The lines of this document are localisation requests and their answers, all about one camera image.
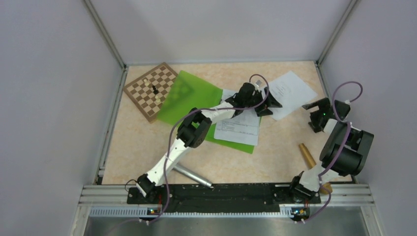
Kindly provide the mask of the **white paper files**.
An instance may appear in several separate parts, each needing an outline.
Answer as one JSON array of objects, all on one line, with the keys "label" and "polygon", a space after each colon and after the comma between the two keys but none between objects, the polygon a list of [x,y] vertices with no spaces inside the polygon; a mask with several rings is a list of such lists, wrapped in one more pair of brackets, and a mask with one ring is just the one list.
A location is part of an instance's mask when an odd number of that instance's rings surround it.
[{"label": "white paper files", "polygon": [[254,109],[245,110],[240,115],[215,124],[214,138],[245,145],[257,146],[260,117]]}]

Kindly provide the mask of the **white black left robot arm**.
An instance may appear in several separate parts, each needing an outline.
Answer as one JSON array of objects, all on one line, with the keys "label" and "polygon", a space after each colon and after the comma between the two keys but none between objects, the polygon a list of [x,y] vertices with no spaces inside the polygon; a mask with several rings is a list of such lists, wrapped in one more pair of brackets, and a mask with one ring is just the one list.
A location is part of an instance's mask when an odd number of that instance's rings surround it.
[{"label": "white black left robot arm", "polygon": [[245,110],[254,110],[258,117],[272,115],[272,108],[282,108],[268,87],[260,89],[254,83],[244,83],[240,90],[212,108],[193,108],[173,126],[177,135],[169,136],[167,152],[149,171],[137,179],[139,197],[145,203],[157,199],[157,186],[167,179],[167,173],[180,161],[185,153],[197,148],[205,140],[210,127],[220,121],[234,118]]}]

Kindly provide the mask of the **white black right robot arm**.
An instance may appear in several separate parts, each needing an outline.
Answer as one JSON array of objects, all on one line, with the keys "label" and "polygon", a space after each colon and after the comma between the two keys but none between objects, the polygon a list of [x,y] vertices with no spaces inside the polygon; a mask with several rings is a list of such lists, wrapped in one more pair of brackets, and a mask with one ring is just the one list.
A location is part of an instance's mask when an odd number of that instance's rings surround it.
[{"label": "white black right robot arm", "polygon": [[293,178],[288,195],[295,203],[312,200],[324,183],[336,177],[358,175],[374,140],[374,134],[346,121],[351,110],[347,102],[322,98],[302,106],[305,110],[315,107],[308,124],[315,133],[329,133],[329,138],[320,153],[320,162]]}]

